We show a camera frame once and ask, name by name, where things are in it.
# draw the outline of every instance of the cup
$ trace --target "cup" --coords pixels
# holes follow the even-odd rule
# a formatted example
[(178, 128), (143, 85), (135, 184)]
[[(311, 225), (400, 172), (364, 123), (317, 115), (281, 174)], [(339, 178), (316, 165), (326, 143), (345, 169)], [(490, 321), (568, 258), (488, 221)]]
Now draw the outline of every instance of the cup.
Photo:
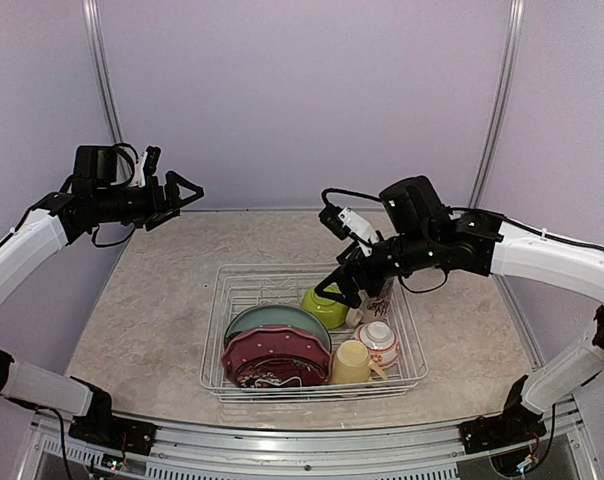
[[(337, 285), (330, 285), (326, 291), (340, 293)], [(327, 330), (333, 330), (342, 326), (349, 311), (349, 307), (342, 305), (340, 302), (318, 296), (314, 288), (306, 292), (301, 307), (303, 310), (315, 315)]]
[(362, 342), (369, 355), (382, 368), (388, 368), (400, 356), (400, 342), (391, 327), (384, 322), (372, 322), (360, 325), (353, 338)]
[(384, 283), (380, 295), (371, 298), (366, 292), (360, 292), (362, 304), (360, 308), (349, 310), (346, 316), (346, 324), (355, 328), (360, 323), (380, 322), (387, 320), (389, 306), (391, 304), (391, 295), (393, 290), (393, 278), (389, 278)]
[(389, 378), (386, 372), (371, 359), (366, 345), (357, 340), (348, 340), (340, 345), (333, 356), (333, 369), (329, 383), (346, 385), (372, 382), (371, 370), (383, 380)]

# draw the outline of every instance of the plate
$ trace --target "plate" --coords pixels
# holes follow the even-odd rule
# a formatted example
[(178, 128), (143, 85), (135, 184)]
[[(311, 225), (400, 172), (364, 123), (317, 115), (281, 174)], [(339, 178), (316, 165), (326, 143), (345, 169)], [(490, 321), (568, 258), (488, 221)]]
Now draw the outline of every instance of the plate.
[(299, 357), (257, 358), (242, 365), (232, 378), (240, 388), (314, 387), (322, 385), (328, 372)]
[(244, 332), (258, 327), (277, 325), (293, 327), (310, 333), (331, 351), (331, 336), (313, 314), (291, 305), (258, 305), (240, 313), (229, 324), (224, 333), (224, 348)]
[[(242, 383), (239, 377), (248, 365), (260, 366), (260, 378), (268, 378), (266, 375), (271, 372), (274, 378), (271, 386), (300, 386), (300, 381), (287, 382), (296, 376), (302, 379), (304, 386), (320, 385), (331, 371), (331, 354), (320, 340), (303, 330), (278, 325), (257, 327), (234, 338), (221, 361), (226, 378), (235, 385)], [(307, 368), (310, 364), (323, 374), (318, 375), (315, 367)]]

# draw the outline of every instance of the red plate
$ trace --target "red plate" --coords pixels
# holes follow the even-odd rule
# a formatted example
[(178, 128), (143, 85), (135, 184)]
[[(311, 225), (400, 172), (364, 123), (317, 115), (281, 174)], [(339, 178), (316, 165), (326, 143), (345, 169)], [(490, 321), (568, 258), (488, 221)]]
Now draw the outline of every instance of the red plate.
[(226, 378), (238, 386), (321, 385), (331, 370), (331, 354), (303, 330), (271, 325), (235, 337), (222, 356)]
[(262, 357), (243, 364), (229, 380), (240, 388), (312, 387), (322, 385), (328, 371), (298, 357)]

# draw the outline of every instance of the green bowl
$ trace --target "green bowl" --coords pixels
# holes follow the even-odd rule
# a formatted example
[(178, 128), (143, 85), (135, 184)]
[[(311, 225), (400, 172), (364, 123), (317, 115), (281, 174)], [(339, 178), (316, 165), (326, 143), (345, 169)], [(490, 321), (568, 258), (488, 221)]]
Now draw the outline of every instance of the green bowl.
[[(340, 293), (337, 285), (330, 285), (326, 288), (327, 292)], [(304, 295), (302, 308), (312, 313), (329, 330), (344, 325), (346, 314), (349, 313), (349, 307), (342, 305), (335, 300), (322, 298), (315, 293), (315, 289), (310, 289)]]
[(224, 332), (224, 348), (238, 335), (267, 325), (283, 325), (309, 332), (331, 351), (331, 336), (322, 322), (309, 312), (291, 305), (258, 305), (240, 313)]

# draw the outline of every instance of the purple wall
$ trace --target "purple wall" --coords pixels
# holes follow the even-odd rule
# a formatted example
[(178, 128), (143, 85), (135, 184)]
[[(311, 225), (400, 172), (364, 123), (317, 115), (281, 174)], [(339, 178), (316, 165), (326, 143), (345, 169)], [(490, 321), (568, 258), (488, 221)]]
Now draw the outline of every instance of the purple wall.
[[(604, 243), (604, 1), (528, 2), (483, 207)], [(510, 281), (547, 359), (592, 321), (594, 302)], [(576, 395), (604, 472), (604, 374)]]
[[(57, 190), (81, 143), (110, 143), (79, 1), (0, 2), (0, 238)], [(87, 239), (43, 265), (0, 309), (0, 347), (64, 372), (117, 250)], [(0, 400), (0, 480), (31, 414)]]
[(196, 208), (251, 208), (416, 174), (466, 203), (509, 7), (111, 0), (100, 13), (130, 141), (162, 145), (165, 166), (206, 186)]

